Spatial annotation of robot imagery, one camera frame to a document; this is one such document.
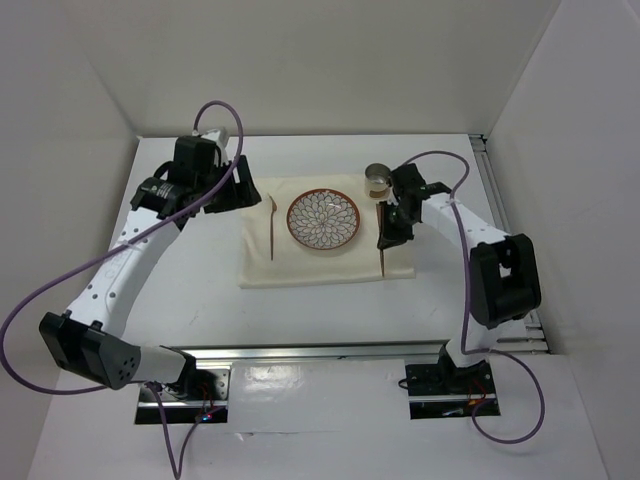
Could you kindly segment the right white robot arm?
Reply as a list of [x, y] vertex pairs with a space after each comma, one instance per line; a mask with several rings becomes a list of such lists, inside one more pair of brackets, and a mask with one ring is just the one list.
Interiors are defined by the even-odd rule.
[[481, 376], [503, 326], [541, 303], [533, 243], [485, 222], [445, 184], [426, 183], [414, 164], [392, 170], [388, 184], [392, 197], [378, 207], [380, 251], [413, 240], [414, 226], [425, 224], [462, 253], [462, 325], [439, 352], [436, 379], [444, 390], [464, 393]]

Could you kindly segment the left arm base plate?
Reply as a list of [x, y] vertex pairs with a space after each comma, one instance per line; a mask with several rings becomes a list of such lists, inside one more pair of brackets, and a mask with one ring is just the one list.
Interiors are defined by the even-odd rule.
[[[169, 425], [193, 424], [196, 419], [204, 424], [227, 423], [231, 366], [214, 363], [199, 368], [208, 371], [211, 379], [200, 381], [190, 393], [177, 393], [168, 386], [157, 391]], [[139, 388], [134, 424], [161, 424], [153, 390], [143, 385]]]

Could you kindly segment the silver metal cup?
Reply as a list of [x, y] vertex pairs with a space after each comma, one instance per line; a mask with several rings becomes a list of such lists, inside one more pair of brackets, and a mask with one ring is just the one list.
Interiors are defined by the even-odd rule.
[[365, 194], [374, 200], [386, 199], [390, 192], [391, 170], [384, 164], [372, 163], [364, 170]]

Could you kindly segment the cream cloth placemat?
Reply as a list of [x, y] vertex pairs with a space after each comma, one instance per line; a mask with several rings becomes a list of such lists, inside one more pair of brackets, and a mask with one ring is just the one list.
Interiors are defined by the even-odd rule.
[[411, 248], [377, 248], [377, 203], [361, 174], [259, 178], [262, 201], [241, 212], [244, 289], [415, 276]]

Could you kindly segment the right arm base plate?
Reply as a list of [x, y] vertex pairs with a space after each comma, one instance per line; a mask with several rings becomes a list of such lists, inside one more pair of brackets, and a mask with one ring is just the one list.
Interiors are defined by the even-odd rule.
[[476, 406], [478, 416], [501, 415], [492, 370], [486, 362], [470, 376], [451, 381], [444, 379], [436, 364], [409, 364], [398, 386], [408, 393], [412, 420], [471, 417]]

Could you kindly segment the copper knife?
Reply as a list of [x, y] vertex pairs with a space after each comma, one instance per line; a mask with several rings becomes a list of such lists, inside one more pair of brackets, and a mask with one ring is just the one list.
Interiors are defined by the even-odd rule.
[[[384, 219], [383, 219], [383, 214], [384, 214], [384, 202], [379, 202], [376, 205], [376, 212], [377, 212], [377, 220], [378, 220], [378, 243], [380, 241], [380, 239], [382, 238], [382, 233], [383, 233], [383, 225], [384, 225]], [[380, 264], [380, 271], [381, 271], [381, 277], [384, 279], [385, 278], [385, 256], [384, 256], [384, 251], [379, 247], [378, 248], [378, 253], [379, 253], [379, 264]]]

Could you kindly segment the floral patterned ceramic plate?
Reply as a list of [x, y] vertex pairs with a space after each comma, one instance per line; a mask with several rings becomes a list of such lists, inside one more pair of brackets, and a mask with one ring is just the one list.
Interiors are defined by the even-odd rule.
[[361, 215], [346, 194], [329, 188], [303, 192], [286, 213], [286, 227], [301, 246], [331, 251], [349, 244], [358, 234]]

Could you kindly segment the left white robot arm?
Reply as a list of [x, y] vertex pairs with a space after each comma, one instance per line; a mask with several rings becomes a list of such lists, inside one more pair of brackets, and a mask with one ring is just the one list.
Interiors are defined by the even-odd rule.
[[261, 200], [245, 156], [232, 161], [228, 134], [181, 136], [171, 160], [136, 189], [124, 226], [82, 293], [64, 313], [46, 314], [39, 332], [57, 366], [112, 390], [152, 382], [176, 399], [214, 382], [194, 356], [123, 339], [127, 320], [161, 256], [199, 212], [223, 213]]

